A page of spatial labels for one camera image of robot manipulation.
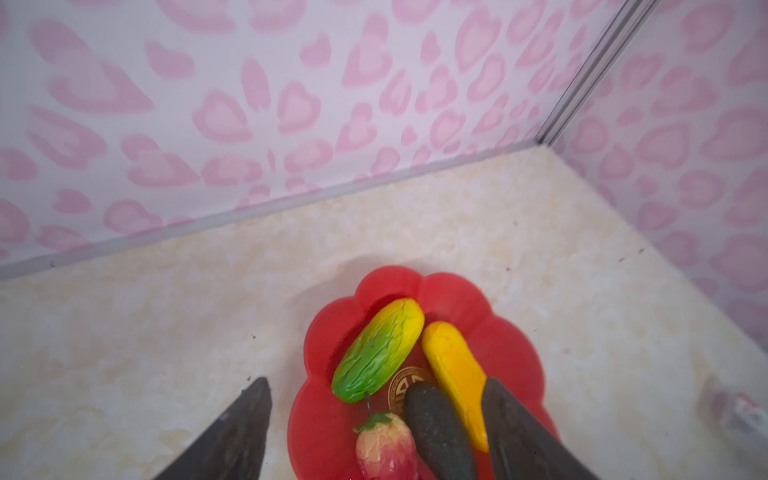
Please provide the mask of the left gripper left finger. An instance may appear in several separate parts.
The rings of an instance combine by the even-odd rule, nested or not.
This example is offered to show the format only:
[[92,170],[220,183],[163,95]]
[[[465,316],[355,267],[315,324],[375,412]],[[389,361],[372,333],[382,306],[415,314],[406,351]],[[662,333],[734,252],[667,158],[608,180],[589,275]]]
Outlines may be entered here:
[[268,380],[259,377],[156,479],[257,480],[271,409]]

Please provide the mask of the red fake strawberry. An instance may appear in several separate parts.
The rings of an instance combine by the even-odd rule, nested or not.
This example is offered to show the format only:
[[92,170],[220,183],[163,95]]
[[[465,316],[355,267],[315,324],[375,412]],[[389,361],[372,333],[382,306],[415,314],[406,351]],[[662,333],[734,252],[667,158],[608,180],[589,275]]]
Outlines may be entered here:
[[419,478],[415,440],[398,415],[376,412],[356,429],[356,433],[355,453],[364,479]]

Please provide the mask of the yellow fake fruit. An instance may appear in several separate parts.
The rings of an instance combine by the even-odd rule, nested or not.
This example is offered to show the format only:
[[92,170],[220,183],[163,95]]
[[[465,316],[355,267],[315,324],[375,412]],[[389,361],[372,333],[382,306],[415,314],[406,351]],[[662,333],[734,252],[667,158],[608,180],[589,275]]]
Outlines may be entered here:
[[440,387],[452,401],[471,445],[488,453],[489,442],[482,412],[487,375],[464,336],[451,323],[434,322],[422,333],[422,349]]

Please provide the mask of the green yellow fake mango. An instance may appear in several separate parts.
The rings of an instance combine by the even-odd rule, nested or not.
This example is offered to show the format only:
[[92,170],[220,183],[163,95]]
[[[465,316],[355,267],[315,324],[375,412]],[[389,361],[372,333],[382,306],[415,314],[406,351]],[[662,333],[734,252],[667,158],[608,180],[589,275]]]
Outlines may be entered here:
[[331,383],[341,401],[356,403],[378,392],[411,353],[421,336],[425,315],[412,298],[383,307],[345,352]]

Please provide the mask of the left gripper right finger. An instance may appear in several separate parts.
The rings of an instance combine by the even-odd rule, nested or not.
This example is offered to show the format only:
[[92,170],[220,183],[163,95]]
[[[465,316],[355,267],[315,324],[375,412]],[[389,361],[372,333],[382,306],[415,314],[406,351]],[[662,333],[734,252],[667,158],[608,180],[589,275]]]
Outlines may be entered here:
[[495,478],[597,480],[498,379],[486,381],[481,406]]

